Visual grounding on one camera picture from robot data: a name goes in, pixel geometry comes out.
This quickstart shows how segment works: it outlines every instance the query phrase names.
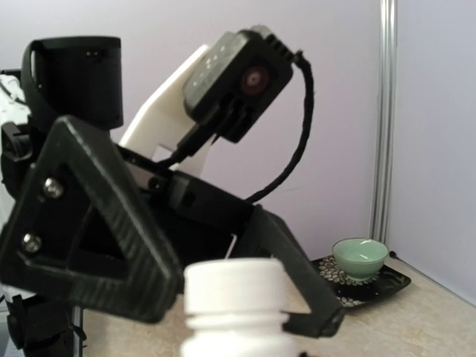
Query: beige tabletop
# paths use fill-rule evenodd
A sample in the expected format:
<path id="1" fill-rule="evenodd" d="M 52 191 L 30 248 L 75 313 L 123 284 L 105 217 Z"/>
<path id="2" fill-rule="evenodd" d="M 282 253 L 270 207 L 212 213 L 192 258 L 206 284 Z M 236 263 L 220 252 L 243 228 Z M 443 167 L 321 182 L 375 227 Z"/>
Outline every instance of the beige tabletop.
<path id="1" fill-rule="evenodd" d="M 404 263 L 391 260 L 388 265 L 413 283 L 381 303 L 351 312 L 334 338 L 297 338 L 303 350 L 317 357 L 476 357 L 476 308 Z M 291 284 L 289 305 L 292 311 L 306 311 Z M 85 312 L 84 330 L 84 357 L 179 357 L 179 346 L 190 335 L 182 299 L 158 325 Z"/>

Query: white wall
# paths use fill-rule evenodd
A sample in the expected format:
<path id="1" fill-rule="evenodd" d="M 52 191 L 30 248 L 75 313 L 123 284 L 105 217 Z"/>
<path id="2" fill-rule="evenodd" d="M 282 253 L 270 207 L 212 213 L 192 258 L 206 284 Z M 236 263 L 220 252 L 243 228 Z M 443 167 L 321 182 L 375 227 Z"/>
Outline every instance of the white wall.
<path id="1" fill-rule="evenodd" d="M 189 54 L 222 32 L 271 27 L 314 66 L 315 125 L 293 176 L 264 204 L 282 215 L 311 257 L 337 239 L 368 235 L 376 137 L 379 2 L 374 0 L 7 1 L 0 67 L 16 67 L 44 36 L 105 34 L 123 40 L 127 120 Z M 302 121 L 300 73 L 238 145 L 219 141 L 204 177 L 247 196 L 269 183 L 295 149 Z M 122 131 L 115 133 L 117 138 Z"/>
<path id="2" fill-rule="evenodd" d="M 476 303 L 476 2 L 401 1 L 392 249 Z"/>

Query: bottle neck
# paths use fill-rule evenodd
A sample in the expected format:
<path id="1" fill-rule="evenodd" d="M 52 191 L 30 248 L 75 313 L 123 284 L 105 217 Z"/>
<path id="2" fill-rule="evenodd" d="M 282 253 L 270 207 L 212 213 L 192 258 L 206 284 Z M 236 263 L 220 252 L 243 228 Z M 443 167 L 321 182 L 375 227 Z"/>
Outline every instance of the bottle neck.
<path id="1" fill-rule="evenodd" d="M 232 312 L 197 315 L 187 319 L 189 328 L 197 333 L 236 331 L 240 333 L 279 333 L 289 316 L 278 311 Z"/>

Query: black tray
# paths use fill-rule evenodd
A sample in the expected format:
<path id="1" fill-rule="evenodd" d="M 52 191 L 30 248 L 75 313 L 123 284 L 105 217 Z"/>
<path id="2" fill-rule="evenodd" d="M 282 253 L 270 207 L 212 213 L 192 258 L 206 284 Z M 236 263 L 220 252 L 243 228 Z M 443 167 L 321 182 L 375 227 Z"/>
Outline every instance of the black tray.
<path id="1" fill-rule="evenodd" d="M 328 282 L 335 296 L 347 308 L 357 307 L 386 298 L 399 292 L 411 283 L 409 277 L 388 266 L 383 266 L 369 280 L 354 281 L 349 279 L 339 268 L 332 255 L 313 260 L 312 263 L 319 270 L 322 278 Z"/>

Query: triangular black bracket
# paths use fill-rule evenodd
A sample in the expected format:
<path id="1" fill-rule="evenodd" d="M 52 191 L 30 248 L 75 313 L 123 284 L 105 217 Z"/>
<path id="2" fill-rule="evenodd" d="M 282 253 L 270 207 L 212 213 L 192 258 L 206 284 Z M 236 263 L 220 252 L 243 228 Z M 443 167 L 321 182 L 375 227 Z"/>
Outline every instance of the triangular black bracket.
<path id="1" fill-rule="evenodd" d="M 286 223 L 258 205 L 231 256 L 256 257 L 263 253 L 283 263 L 311 310 L 303 314 L 289 312 L 284 330 L 311 338 L 334 336 L 344 318 L 344 307 L 311 264 Z"/>
<path id="2" fill-rule="evenodd" d="M 74 180 L 68 181 L 65 172 Z M 58 173 L 60 182 L 66 180 L 64 194 L 49 199 L 45 180 Z M 91 209 L 117 241 L 127 266 L 123 277 L 71 269 L 77 247 L 73 236 Z M 38 251 L 25 249 L 27 234 L 41 238 Z M 2 284 L 47 298 L 144 322 L 160 321 L 183 284 L 178 259 L 109 133 L 72 116 L 56 120 L 25 177 L 1 233 L 0 278 Z"/>

